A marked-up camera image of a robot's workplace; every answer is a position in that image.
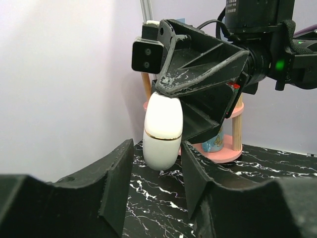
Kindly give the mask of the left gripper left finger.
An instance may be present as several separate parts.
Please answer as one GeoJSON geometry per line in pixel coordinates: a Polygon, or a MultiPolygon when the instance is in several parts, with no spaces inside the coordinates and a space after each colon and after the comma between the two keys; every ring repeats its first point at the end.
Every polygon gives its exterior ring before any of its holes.
{"type": "Polygon", "coordinates": [[[30,175],[0,177],[3,238],[119,238],[123,233],[134,143],[57,182],[30,175]]]}

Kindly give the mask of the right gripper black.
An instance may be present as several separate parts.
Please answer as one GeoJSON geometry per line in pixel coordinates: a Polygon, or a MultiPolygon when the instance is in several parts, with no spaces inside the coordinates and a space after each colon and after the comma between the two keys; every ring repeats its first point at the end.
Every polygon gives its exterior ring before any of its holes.
{"type": "Polygon", "coordinates": [[[241,48],[173,19],[160,21],[158,41],[167,53],[154,92],[180,100],[181,141],[196,144],[218,134],[237,95],[226,83],[239,76],[240,93],[247,94],[256,94],[266,77],[276,81],[276,91],[291,83],[295,54],[288,48],[241,48]]]}

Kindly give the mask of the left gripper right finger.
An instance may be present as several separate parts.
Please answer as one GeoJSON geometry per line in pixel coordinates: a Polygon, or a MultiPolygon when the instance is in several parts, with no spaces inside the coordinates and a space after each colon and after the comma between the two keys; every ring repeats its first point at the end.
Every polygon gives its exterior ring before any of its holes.
{"type": "Polygon", "coordinates": [[[314,238],[317,180],[254,182],[214,163],[182,142],[189,219],[198,238],[314,238]]]}

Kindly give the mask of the white earbud case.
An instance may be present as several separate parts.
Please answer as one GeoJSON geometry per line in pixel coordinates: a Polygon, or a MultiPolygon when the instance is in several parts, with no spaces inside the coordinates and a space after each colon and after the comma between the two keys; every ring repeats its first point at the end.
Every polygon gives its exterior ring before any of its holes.
{"type": "Polygon", "coordinates": [[[154,92],[148,101],[143,133],[143,156],[151,169],[164,171],[175,164],[182,132],[180,100],[154,92]]]}

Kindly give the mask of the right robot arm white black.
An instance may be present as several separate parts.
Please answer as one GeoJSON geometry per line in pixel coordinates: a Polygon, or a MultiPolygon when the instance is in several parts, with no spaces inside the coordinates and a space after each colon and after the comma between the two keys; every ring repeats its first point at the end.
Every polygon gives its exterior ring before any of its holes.
{"type": "Polygon", "coordinates": [[[269,77],[282,91],[317,86],[317,54],[294,36],[292,0],[229,0],[216,20],[217,34],[173,19],[162,20],[164,46],[157,92],[183,107],[182,140],[200,143],[217,135],[242,93],[255,94],[269,77]]]}

